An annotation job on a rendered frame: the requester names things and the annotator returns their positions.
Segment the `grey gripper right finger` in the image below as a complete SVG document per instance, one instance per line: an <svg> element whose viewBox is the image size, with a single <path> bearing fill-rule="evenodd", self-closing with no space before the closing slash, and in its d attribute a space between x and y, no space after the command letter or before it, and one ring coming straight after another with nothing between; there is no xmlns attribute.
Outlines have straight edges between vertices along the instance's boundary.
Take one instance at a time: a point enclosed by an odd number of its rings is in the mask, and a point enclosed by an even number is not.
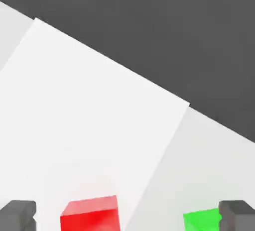
<svg viewBox="0 0 255 231"><path fill-rule="evenodd" d="M219 213L219 231L255 231L255 209L245 201L220 201Z"/></svg>

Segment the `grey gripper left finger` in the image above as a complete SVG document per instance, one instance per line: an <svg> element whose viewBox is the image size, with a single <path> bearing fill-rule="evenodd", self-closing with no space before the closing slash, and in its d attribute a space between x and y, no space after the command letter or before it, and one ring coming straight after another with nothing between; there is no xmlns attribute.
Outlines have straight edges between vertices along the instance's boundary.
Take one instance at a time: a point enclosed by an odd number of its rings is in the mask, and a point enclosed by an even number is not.
<svg viewBox="0 0 255 231"><path fill-rule="evenodd" d="M35 201L10 201L0 210L0 231L37 231L35 213Z"/></svg>

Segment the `small green cube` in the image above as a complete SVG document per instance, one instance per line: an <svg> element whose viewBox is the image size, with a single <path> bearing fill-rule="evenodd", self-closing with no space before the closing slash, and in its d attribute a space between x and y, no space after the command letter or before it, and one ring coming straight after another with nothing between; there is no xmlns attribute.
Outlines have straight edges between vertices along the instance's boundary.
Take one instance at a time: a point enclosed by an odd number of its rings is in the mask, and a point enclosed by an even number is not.
<svg viewBox="0 0 255 231"><path fill-rule="evenodd" d="M183 214L185 231L220 231L218 208Z"/></svg>

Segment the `small red cube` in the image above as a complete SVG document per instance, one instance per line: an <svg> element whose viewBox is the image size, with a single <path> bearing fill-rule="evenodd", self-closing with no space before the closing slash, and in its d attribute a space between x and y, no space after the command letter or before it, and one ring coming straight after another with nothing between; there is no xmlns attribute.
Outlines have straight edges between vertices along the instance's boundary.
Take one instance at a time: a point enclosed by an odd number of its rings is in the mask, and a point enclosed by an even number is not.
<svg viewBox="0 0 255 231"><path fill-rule="evenodd" d="M61 231L121 231L117 197L71 201L60 216Z"/></svg>

